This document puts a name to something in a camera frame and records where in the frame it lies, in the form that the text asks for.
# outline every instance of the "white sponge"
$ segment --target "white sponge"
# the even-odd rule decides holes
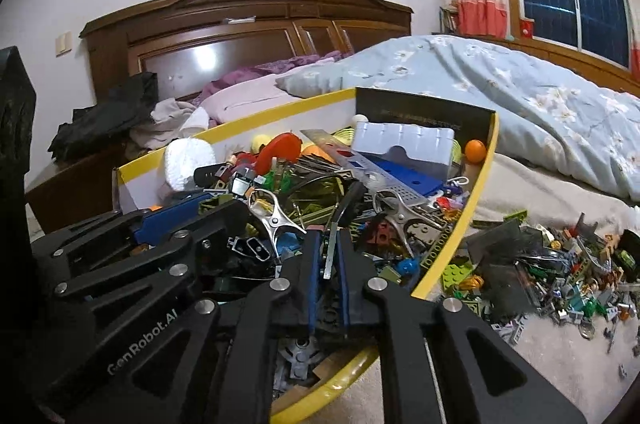
[[[195,189],[196,168],[216,163],[216,154],[205,140],[177,139],[164,150],[164,181],[171,192]]]

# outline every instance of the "wooden headboard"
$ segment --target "wooden headboard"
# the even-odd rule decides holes
[[[158,73],[165,99],[236,68],[409,35],[411,14],[385,0],[153,0],[87,23],[80,37],[97,100],[142,70]]]

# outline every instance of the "ruler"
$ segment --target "ruler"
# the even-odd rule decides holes
[[[353,176],[371,191],[394,191],[409,207],[426,203],[427,199],[409,186],[402,184],[346,144],[324,130],[301,130],[302,135],[331,156],[340,166],[350,170]]]

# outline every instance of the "beige bed sheet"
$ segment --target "beige bed sheet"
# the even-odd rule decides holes
[[[496,155],[475,218],[499,220],[520,209],[529,211],[529,223],[555,227],[573,225],[583,211],[588,224],[598,222],[599,234],[621,230],[630,213],[617,198]],[[638,320],[618,325],[609,355],[602,335],[604,327],[604,320],[598,318],[596,338],[587,341],[575,325],[560,328],[549,320],[532,317],[515,347],[584,413],[590,424],[600,424],[606,418],[640,372],[640,357],[634,358],[631,352]],[[618,377],[619,364],[628,373],[625,380]],[[305,422],[382,424],[380,362],[375,362],[342,397]]]

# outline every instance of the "light blue comforter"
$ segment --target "light blue comforter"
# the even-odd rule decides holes
[[[299,97],[370,86],[491,108],[498,152],[640,200],[640,99],[523,52],[454,36],[392,39],[283,78]]]

